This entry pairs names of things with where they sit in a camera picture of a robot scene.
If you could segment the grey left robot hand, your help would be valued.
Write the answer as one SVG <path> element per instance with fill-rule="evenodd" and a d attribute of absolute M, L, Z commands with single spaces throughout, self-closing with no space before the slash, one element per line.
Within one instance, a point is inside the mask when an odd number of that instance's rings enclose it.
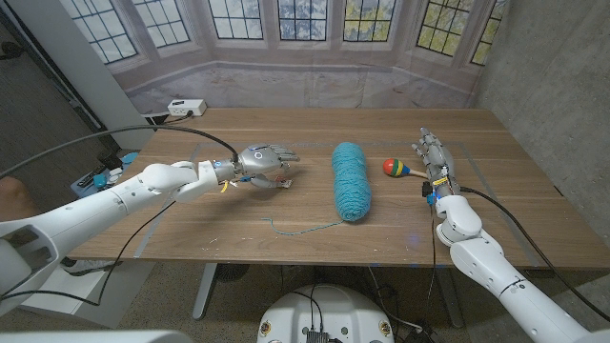
<path fill-rule="evenodd" d="M 290 161 L 298 162 L 298 155 L 280 145 L 255 144 L 242 151 L 234 162 L 235 172 L 250 178 L 250 182 L 259 188 L 288 189 L 292 186 L 292 179 L 279 178 L 270 180 L 267 172 L 279 169 L 287 171 Z"/>

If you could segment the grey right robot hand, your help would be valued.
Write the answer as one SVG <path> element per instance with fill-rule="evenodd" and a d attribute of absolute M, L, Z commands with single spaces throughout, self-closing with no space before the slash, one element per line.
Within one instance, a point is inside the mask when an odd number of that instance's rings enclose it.
<path fill-rule="evenodd" d="M 456 180 L 454 158 L 441 141 L 428 129 L 420 128 L 420 138 L 412 145 L 422 159 L 426 173 L 437 198 L 447 195 L 460 195 Z"/>

